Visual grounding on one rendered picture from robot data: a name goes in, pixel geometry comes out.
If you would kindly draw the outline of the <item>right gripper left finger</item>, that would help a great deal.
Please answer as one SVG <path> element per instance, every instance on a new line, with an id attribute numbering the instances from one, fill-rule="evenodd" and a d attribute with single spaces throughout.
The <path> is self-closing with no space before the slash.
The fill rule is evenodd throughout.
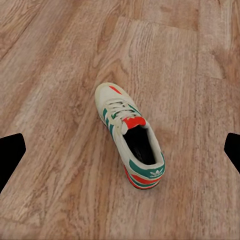
<path id="1" fill-rule="evenodd" d="M 21 133 L 0 138 L 0 193 L 26 152 Z"/>

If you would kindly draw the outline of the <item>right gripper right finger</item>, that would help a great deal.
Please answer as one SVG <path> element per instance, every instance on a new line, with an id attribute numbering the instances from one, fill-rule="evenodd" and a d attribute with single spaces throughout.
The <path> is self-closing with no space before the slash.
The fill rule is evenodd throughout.
<path id="1" fill-rule="evenodd" d="M 224 151 L 240 173 L 240 135 L 229 133 L 227 135 Z"/>

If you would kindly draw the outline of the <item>gym shoe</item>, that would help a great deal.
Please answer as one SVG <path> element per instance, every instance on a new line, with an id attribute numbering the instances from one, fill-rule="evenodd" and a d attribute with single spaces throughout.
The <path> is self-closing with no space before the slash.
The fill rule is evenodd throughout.
<path id="1" fill-rule="evenodd" d="M 163 154 L 134 101 L 121 87 L 110 82 L 97 86 L 94 101 L 118 149 L 128 181 L 137 189 L 154 188 L 165 171 Z"/>

